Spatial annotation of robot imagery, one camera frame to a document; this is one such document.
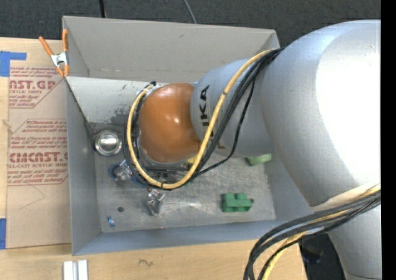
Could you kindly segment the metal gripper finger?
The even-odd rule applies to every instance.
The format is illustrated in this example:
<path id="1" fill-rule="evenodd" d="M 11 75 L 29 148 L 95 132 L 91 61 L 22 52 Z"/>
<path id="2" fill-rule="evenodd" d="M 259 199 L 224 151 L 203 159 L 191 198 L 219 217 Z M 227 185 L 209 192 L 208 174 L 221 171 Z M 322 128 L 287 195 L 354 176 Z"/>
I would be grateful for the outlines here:
<path id="1" fill-rule="evenodd" d="M 160 213 L 160 206 L 165 194 L 161 190 L 154 188 L 148 188 L 147 191 L 147 208 L 152 216 L 156 216 Z"/>
<path id="2" fill-rule="evenodd" d="M 122 182 L 131 181 L 133 175 L 134 174 L 126 160 L 121 161 L 114 168 L 114 178 L 116 181 L 122 181 Z"/>

